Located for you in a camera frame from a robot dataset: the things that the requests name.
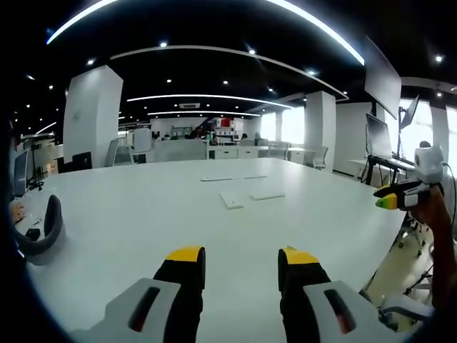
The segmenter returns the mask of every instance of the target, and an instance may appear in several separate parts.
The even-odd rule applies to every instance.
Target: led light strip
[[[59,29],[56,32],[54,32],[54,34],[51,36],[51,38],[48,39],[46,44],[50,44],[54,39],[56,39],[58,36],[63,34],[63,32],[65,30],[70,28],[70,26],[73,26],[74,24],[76,24],[78,21],[83,19],[85,16],[88,16],[90,13],[94,13],[97,9],[100,9],[109,4],[112,4],[115,1],[117,1],[117,0],[101,0],[101,1],[97,2],[96,4],[88,7],[87,9],[84,9],[83,11],[79,12],[73,18],[68,20],[64,25],[60,26]]]
[[[68,20],[64,25],[62,25],[51,36],[51,38],[48,39],[46,44],[50,44],[55,38],[60,36],[65,30],[67,30],[70,26],[74,25],[75,23],[77,23],[78,21],[83,19],[85,16],[88,16],[89,14],[94,13],[97,9],[100,9],[109,4],[112,4],[115,1],[117,1],[117,0],[101,0],[101,1],[97,2],[96,4],[88,7],[87,9],[84,9],[82,12],[78,13],[73,18]],[[275,4],[277,6],[280,6],[283,9],[287,9],[288,11],[295,13],[296,15],[302,17],[303,19],[305,19],[305,20],[309,21],[310,23],[312,23],[313,25],[317,26],[322,31],[324,31],[326,34],[328,34],[331,38],[333,38],[335,41],[337,41],[339,44],[341,44],[342,47],[345,48],[352,56],[354,56],[362,66],[365,64],[363,57],[347,41],[345,41],[343,39],[343,37],[341,37],[327,24],[323,23],[321,20],[317,19],[312,14],[308,13],[307,11],[301,9],[300,7],[293,5],[290,2],[285,1],[285,0],[265,0],[265,1],[271,2],[272,4]]]
[[[261,102],[263,104],[269,104],[274,106],[281,106],[287,109],[292,109],[292,106],[280,104],[278,102],[260,100],[260,99],[251,99],[251,98],[243,98],[240,96],[229,96],[229,95],[210,95],[210,94],[169,94],[169,95],[153,95],[153,96],[143,96],[142,98],[133,98],[127,99],[127,102],[130,101],[140,101],[140,100],[149,100],[149,99],[162,99],[162,98],[221,98],[221,99],[234,99],[234,100],[244,100],[244,101],[254,101],[254,102]]]
[[[227,49],[227,48],[220,48],[218,46],[206,46],[206,45],[168,45],[164,48],[160,46],[154,46],[152,48],[145,48],[145,49],[139,49],[139,50],[133,50],[133,51],[128,51],[124,52],[122,54],[114,55],[111,56],[109,59],[120,59],[121,57],[126,57],[126,56],[131,56],[135,54],[142,54],[144,52],[152,52],[152,51],[161,51],[161,50],[177,50],[177,49],[189,49],[189,50],[209,50],[209,51],[220,51],[220,52],[228,52],[230,54],[238,54],[246,57],[251,57],[252,59],[260,59],[262,61],[270,62],[272,64],[275,64],[277,66],[282,66],[283,68],[289,69],[291,71],[294,71],[300,75],[306,76],[310,79],[313,79],[314,81],[317,81],[320,84],[323,84],[324,86],[328,87],[332,91],[340,94],[344,99],[349,100],[349,96],[345,95],[342,91],[336,89],[335,87],[331,86],[330,84],[326,83],[325,81],[322,81],[320,78],[315,77],[313,75],[310,75],[309,73],[306,73],[303,70],[300,70],[298,68],[295,68],[294,66],[289,66],[288,64],[285,64],[283,62],[277,61],[275,59],[270,59],[265,56],[260,56],[257,54],[250,54],[245,51],[241,50],[234,50],[234,49]]]
[[[326,34],[328,34],[331,38],[335,39],[339,44],[342,45],[343,48],[345,48],[352,56],[356,58],[356,60],[362,65],[365,65],[365,60],[363,57],[347,42],[341,37],[339,34],[337,34],[331,27],[329,27],[327,24],[323,23],[319,19],[317,19],[315,16],[312,14],[308,13],[307,11],[301,9],[300,7],[291,4],[288,1],[285,0],[266,0],[268,2],[271,2],[272,4],[278,5],[282,7],[283,9],[287,9],[290,12],[293,12],[297,14],[298,16],[302,17],[303,19],[309,21],[313,25],[316,25],[318,28],[320,28],[322,31],[324,31]]]
[[[225,111],[169,111],[169,112],[148,113],[148,116],[158,116],[160,114],[187,114],[187,113],[197,113],[197,114],[233,114],[233,115],[236,115],[236,116],[260,116],[260,114],[225,112]]]
[[[57,124],[57,121],[55,121],[54,123],[44,127],[43,129],[41,129],[40,131],[36,132],[35,134],[40,134],[41,132],[43,132],[46,129],[49,129],[51,126],[54,126],[55,124]]]

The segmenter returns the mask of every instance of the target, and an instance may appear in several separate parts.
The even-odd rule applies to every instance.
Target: headphones
[[[38,266],[48,264],[60,251],[66,236],[59,198],[53,194],[49,197],[44,217],[44,239],[34,242],[16,229],[14,233],[19,251],[28,262]]]

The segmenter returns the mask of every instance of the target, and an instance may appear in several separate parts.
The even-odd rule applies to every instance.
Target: tripod
[[[43,182],[41,181],[43,179],[43,175],[41,173],[41,167],[36,168],[36,165],[35,165],[35,150],[37,150],[37,149],[39,149],[39,146],[32,143],[31,160],[32,160],[34,170],[33,170],[33,175],[30,178],[30,180],[27,181],[27,184],[28,184],[30,190],[38,188],[38,190],[41,191],[43,189],[42,188]]]

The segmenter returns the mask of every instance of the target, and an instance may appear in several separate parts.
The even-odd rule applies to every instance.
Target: ceiling
[[[169,46],[254,49],[260,56],[294,68],[317,71],[319,79],[347,91],[350,101],[368,100],[363,91],[363,67],[353,56],[300,16],[264,0],[118,0],[46,45],[53,31],[97,1],[15,5],[18,8],[11,15],[14,33],[6,39],[11,62],[6,71],[9,94],[5,110],[17,119],[14,124],[19,133],[34,133],[54,121],[58,124],[53,130],[61,131],[65,90],[71,78],[104,64],[124,80],[121,112],[125,121],[130,116],[149,120],[148,113],[175,111],[174,104],[182,102],[200,102],[204,110],[237,112],[259,105],[215,98],[126,101],[142,96],[218,94],[278,101],[291,94],[326,90],[343,99],[317,81],[252,56],[177,49],[110,60],[113,55],[158,46],[162,41]],[[451,36],[457,4],[450,4],[452,1],[290,2],[324,21],[362,55],[368,35],[401,76],[457,83],[457,44]],[[441,64],[435,61],[437,54],[444,56]],[[95,59],[92,66],[86,65],[89,59]],[[302,103],[303,97],[298,96],[287,104]]]

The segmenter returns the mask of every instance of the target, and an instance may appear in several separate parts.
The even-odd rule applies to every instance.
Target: window
[[[449,165],[454,175],[457,174],[457,108],[446,107],[449,126]]]
[[[413,102],[412,99],[400,100],[400,106],[407,109]],[[403,156],[410,161],[414,160],[414,151],[419,148],[421,141],[433,144],[433,126],[431,108],[428,101],[420,101],[413,122],[401,130],[401,146]]]
[[[281,141],[288,141],[292,144],[305,142],[305,109],[303,107],[287,109],[283,112]]]
[[[270,141],[276,140],[276,113],[267,113],[262,116],[260,136]]]

